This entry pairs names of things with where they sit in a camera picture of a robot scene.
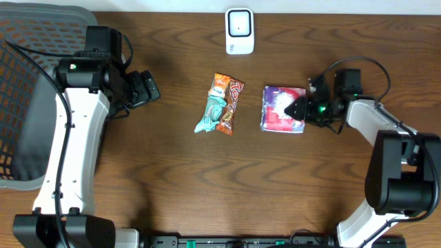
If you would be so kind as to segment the teal snack packet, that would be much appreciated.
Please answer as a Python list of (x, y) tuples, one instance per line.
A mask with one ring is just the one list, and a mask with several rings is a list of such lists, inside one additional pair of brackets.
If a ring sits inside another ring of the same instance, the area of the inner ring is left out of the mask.
[(196, 125), (194, 132), (210, 132), (215, 130), (216, 126), (220, 123), (221, 114), (226, 105), (227, 104), (223, 98), (208, 96), (204, 115)]

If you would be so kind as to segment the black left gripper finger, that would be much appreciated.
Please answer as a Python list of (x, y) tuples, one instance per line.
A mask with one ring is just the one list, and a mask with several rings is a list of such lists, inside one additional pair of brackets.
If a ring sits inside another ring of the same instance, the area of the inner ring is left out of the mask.
[(147, 97), (147, 98), (144, 99), (144, 100), (136, 100), (134, 103), (131, 103), (131, 104), (130, 104), (130, 107), (140, 107), (140, 106), (142, 106), (142, 105), (145, 105), (145, 104), (147, 104), (147, 103), (149, 103), (149, 102), (152, 102), (152, 101), (158, 100), (158, 99), (160, 99), (160, 98), (161, 98), (161, 95), (153, 96), (153, 97), (149, 96), (149, 97)]
[(156, 85), (156, 82), (149, 70), (141, 73), (141, 96), (143, 100), (157, 100), (160, 99), (161, 93)]

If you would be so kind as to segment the small orange snack packet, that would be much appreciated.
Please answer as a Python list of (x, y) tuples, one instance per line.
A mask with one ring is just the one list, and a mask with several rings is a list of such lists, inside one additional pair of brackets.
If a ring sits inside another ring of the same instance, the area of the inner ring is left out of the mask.
[(231, 78), (224, 74), (215, 73), (212, 86), (208, 91), (209, 96), (225, 98), (226, 90)]

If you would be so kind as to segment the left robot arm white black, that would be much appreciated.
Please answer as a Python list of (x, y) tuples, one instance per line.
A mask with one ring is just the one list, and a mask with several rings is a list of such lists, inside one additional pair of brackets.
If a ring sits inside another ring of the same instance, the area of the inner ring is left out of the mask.
[(129, 72), (128, 38), (108, 26), (87, 28), (85, 47), (62, 54), (44, 77), (56, 92), (57, 118), (48, 168), (31, 214), (14, 217), (24, 247), (147, 247), (132, 228), (95, 216), (94, 172), (106, 121), (160, 98), (152, 74)]

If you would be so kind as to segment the purple red snack bag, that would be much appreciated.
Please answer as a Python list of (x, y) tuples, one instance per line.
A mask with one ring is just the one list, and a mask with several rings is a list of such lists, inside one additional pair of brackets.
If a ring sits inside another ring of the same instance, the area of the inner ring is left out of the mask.
[(265, 86), (260, 128), (265, 132), (301, 134), (305, 122), (298, 121), (285, 113), (295, 100), (306, 95), (306, 89), (298, 87)]

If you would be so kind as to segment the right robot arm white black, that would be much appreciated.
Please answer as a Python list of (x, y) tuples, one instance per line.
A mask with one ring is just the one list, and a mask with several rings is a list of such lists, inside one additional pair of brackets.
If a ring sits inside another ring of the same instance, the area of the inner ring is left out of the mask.
[(365, 199), (338, 224), (328, 244), (372, 247), (394, 225), (429, 217), (440, 202), (440, 137), (408, 127), (378, 99), (365, 95), (359, 69), (336, 71), (333, 90), (323, 75), (309, 86), (312, 95), (296, 99), (285, 108), (286, 115), (318, 127), (340, 121), (373, 147)]

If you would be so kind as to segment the red orange candy bar wrapper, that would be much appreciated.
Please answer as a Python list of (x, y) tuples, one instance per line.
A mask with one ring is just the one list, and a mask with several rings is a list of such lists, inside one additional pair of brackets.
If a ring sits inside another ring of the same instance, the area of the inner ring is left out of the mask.
[(225, 134), (232, 135), (234, 128), (234, 116), (237, 107), (238, 98), (243, 91), (245, 84), (242, 81), (231, 80), (229, 82), (229, 96), (227, 100), (227, 106), (220, 119), (219, 124), (216, 126), (218, 131)]

